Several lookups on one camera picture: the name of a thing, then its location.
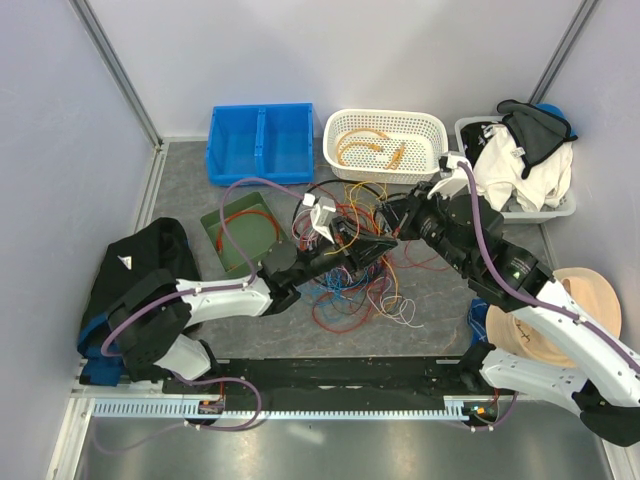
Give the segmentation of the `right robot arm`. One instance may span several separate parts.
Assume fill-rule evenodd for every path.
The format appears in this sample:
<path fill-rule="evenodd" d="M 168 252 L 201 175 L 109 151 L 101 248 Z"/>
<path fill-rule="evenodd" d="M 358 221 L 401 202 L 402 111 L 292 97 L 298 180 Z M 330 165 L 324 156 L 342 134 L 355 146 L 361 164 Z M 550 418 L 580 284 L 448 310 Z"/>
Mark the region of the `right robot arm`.
<path fill-rule="evenodd" d="M 378 204 L 387 233 L 422 240 L 494 307 L 542 334 L 572 367 L 519 359 L 490 341 L 471 348 L 458 381 L 477 394 L 490 385 L 531 395 L 576 415 L 621 447 L 639 441 L 639 355 L 608 333 L 552 270 L 503 237 L 504 218 L 477 194 L 446 199 L 420 182 Z"/>

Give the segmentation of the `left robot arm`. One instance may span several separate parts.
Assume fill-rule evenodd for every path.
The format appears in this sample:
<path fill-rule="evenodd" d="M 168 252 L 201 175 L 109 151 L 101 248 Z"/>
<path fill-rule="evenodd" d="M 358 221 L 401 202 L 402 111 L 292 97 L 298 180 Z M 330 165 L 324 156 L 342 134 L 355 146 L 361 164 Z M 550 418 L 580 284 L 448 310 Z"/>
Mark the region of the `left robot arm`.
<path fill-rule="evenodd" d="M 187 329 L 229 317 L 280 314 L 300 299 L 300 286 L 340 267 L 364 271 L 397 245 L 389 236 L 357 232 L 344 217 L 334 219 L 329 231 L 335 240 L 320 238 L 307 250 L 276 241 L 258 268 L 236 279 L 176 279 L 164 269 L 149 274 L 107 311 L 110 333 L 102 354 L 121 358 L 134 382 L 173 375 L 198 393 L 211 392 L 220 378 L 214 355 Z"/>

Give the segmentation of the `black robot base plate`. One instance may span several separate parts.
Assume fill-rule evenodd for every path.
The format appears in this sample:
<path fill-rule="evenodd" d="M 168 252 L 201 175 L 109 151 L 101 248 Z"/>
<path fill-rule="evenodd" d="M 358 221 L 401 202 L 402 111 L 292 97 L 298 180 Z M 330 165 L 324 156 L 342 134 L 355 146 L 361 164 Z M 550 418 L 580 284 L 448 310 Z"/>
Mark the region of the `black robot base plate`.
<path fill-rule="evenodd" d="M 252 383 L 266 412 L 430 410 L 446 396 L 493 397 L 458 357 L 231 359 L 216 378 Z"/>

